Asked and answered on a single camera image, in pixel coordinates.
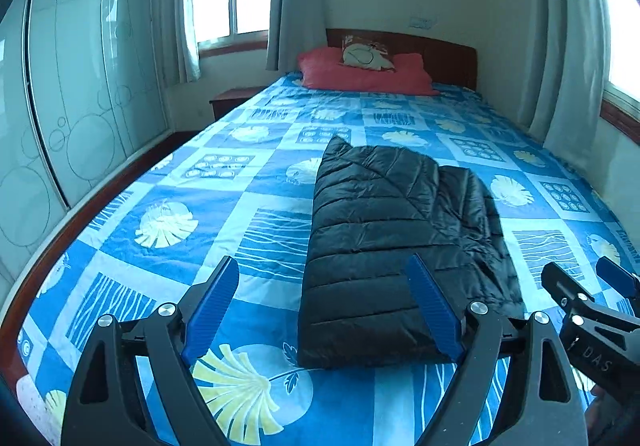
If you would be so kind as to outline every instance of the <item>small pillow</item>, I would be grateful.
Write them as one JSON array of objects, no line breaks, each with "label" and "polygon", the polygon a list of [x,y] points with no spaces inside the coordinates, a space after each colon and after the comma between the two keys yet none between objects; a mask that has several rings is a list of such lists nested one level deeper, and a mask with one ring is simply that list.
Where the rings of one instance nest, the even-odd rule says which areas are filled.
[{"label": "small pillow", "polygon": [[300,54],[302,85],[316,90],[340,92],[382,92],[405,95],[439,95],[431,88],[431,76],[424,71],[420,54],[398,54],[395,72],[371,72],[342,64],[340,48],[315,48]]},{"label": "small pillow", "polygon": [[348,34],[342,39],[342,63],[367,70],[393,70],[386,45]]}]

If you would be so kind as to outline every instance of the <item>quilted black fabric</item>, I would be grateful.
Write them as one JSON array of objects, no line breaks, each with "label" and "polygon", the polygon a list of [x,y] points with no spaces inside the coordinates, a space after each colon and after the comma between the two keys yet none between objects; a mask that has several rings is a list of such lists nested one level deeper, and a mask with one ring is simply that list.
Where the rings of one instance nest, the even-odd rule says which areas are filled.
[{"label": "quilted black fabric", "polygon": [[299,364],[448,362],[403,273],[414,253],[461,316],[474,300],[523,316],[500,219],[478,177],[406,148],[352,147],[334,137],[316,179]]}]

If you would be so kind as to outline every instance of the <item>wooden nightstand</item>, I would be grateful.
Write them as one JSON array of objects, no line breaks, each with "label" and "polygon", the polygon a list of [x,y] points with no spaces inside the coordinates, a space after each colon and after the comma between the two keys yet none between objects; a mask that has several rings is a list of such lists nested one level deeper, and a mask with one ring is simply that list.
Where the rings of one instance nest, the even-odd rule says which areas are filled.
[{"label": "wooden nightstand", "polygon": [[213,108],[213,119],[218,121],[236,106],[251,99],[257,93],[267,88],[266,86],[252,86],[251,88],[232,88],[215,96],[209,101]]}]

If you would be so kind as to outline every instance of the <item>wardrobe door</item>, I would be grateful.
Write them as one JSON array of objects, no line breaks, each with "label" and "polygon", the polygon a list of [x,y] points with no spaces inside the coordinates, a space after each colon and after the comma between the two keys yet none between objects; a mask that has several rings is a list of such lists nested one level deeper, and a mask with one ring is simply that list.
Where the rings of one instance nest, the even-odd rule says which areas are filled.
[{"label": "wardrobe door", "polygon": [[131,155],[167,128],[154,64],[151,0],[102,0],[102,36],[118,132]]},{"label": "wardrobe door", "polygon": [[73,206],[125,160],[102,51],[102,0],[33,0],[30,69],[45,150]]},{"label": "wardrobe door", "polygon": [[31,124],[24,80],[24,10],[14,0],[0,22],[0,305],[65,208]]}]

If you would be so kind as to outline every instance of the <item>headboard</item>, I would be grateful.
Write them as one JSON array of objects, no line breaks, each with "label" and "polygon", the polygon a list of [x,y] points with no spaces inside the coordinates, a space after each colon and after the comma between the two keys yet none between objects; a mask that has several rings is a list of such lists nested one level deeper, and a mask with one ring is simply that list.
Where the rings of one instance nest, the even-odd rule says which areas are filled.
[{"label": "headboard", "polygon": [[466,86],[476,89],[478,79],[478,54],[465,45],[456,45],[432,38],[398,34],[396,32],[366,31],[354,29],[327,29],[326,39],[330,47],[342,47],[345,34],[354,34],[367,40],[385,44],[393,54],[416,52],[422,55],[424,69],[434,82]]}]

